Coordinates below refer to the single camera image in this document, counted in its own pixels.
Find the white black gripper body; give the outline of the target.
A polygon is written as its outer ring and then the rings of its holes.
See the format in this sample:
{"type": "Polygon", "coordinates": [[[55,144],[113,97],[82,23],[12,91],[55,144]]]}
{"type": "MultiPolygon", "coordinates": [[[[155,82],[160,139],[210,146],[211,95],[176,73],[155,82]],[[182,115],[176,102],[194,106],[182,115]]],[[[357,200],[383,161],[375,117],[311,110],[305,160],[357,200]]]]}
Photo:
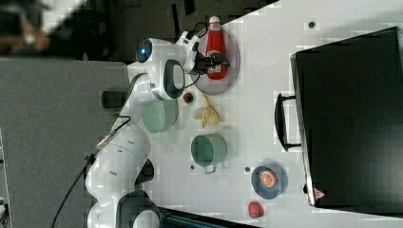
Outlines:
{"type": "Polygon", "coordinates": [[[185,74],[205,74],[207,70],[206,57],[199,52],[201,38],[197,35],[187,37],[184,31],[175,46],[179,49],[179,62],[185,74]]]}

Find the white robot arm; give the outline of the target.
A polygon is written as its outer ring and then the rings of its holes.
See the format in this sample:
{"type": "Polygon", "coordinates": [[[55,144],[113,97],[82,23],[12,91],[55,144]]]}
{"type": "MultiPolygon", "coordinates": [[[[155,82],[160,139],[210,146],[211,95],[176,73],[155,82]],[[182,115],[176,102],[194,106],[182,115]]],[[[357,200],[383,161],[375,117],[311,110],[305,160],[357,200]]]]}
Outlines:
{"type": "Polygon", "coordinates": [[[229,65],[223,53],[200,53],[200,44],[200,36],[183,33],[175,43],[146,38],[138,45],[136,61],[127,66],[129,91],[119,117],[87,159],[86,190],[96,199],[87,228],[162,226],[158,206],[136,187],[150,180],[144,173],[151,144],[139,122],[151,104],[181,97],[186,75],[229,65]]]}

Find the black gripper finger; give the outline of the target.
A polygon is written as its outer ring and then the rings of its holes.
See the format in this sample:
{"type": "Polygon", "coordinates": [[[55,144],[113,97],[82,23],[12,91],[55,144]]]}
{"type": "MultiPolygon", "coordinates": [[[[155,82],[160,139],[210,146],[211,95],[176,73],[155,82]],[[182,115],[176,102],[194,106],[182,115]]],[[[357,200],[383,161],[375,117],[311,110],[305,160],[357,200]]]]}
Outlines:
{"type": "Polygon", "coordinates": [[[222,64],[216,64],[207,68],[207,70],[221,70],[223,67],[230,67],[230,64],[225,62],[222,64]]]}
{"type": "Polygon", "coordinates": [[[213,52],[208,56],[211,63],[227,63],[228,60],[224,54],[213,52]]]}

